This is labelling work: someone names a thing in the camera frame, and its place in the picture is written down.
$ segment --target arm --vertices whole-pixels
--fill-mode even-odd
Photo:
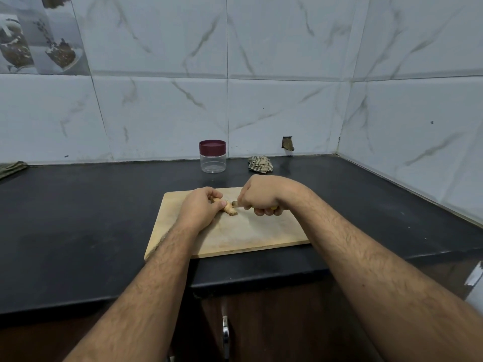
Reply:
[[[483,318],[350,224],[309,188],[254,175],[238,201],[258,215],[292,211],[388,361],[480,361]]]
[[[64,360],[160,361],[174,332],[194,240],[226,201],[213,188],[192,191],[147,264]]]

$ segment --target cloth rag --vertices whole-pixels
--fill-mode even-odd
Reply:
[[[27,163],[24,163],[23,161],[17,161],[16,163],[9,164],[0,164],[0,179],[12,175],[17,171],[26,169],[27,167]]]
[[[248,168],[263,174],[273,171],[273,165],[266,156],[252,156],[248,159]]]

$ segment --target plastic jar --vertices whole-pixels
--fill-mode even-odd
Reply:
[[[199,160],[202,171],[216,174],[226,169],[226,142],[219,139],[207,139],[199,143]]]

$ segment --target left hand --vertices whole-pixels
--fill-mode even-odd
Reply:
[[[209,197],[223,197],[211,187],[198,188],[186,196],[181,205],[176,225],[202,231],[214,219],[214,216],[226,206],[226,201],[211,203]]]

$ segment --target knife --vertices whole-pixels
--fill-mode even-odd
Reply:
[[[234,208],[241,208],[241,207],[243,207],[242,205],[238,204],[238,201],[233,201],[233,202],[231,203],[231,205],[232,205]],[[275,206],[275,207],[270,207],[270,209],[274,209],[274,210],[275,210],[275,209],[277,209],[277,206]]]

